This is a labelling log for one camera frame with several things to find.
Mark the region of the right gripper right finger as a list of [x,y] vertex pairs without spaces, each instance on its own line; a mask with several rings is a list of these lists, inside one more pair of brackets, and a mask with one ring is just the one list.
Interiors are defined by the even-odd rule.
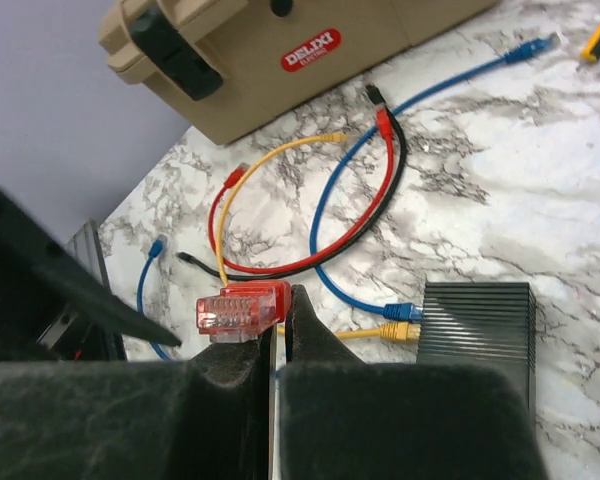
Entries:
[[284,479],[544,479],[527,284],[429,284],[417,357],[367,363],[295,287],[279,383]]

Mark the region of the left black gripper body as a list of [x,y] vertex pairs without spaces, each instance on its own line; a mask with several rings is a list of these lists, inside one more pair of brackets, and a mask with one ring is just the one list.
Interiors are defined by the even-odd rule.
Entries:
[[121,336],[93,323],[44,277],[55,260],[68,259],[110,290],[94,222],[65,248],[47,235],[29,246],[24,231],[0,232],[0,362],[126,359]]

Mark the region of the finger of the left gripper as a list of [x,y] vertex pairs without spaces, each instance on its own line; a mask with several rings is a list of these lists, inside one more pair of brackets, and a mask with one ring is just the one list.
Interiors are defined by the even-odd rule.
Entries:
[[15,283],[30,279],[50,289],[111,333],[171,347],[181,344],[170,330],[110,293],[1,189],[0,277]]

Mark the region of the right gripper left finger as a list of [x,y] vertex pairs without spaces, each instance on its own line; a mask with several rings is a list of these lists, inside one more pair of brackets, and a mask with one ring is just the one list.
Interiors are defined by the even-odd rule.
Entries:
[[0,363],[0,479],[266,479],[273,339],[187,361]]

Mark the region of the black blue network switch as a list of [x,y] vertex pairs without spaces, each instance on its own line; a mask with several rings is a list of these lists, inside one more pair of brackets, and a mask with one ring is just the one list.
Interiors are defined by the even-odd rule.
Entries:
[[526,282],[432,282],[424,289],[415,364],[398,422],[408,437],[503,440],[535,436],[536,301]]

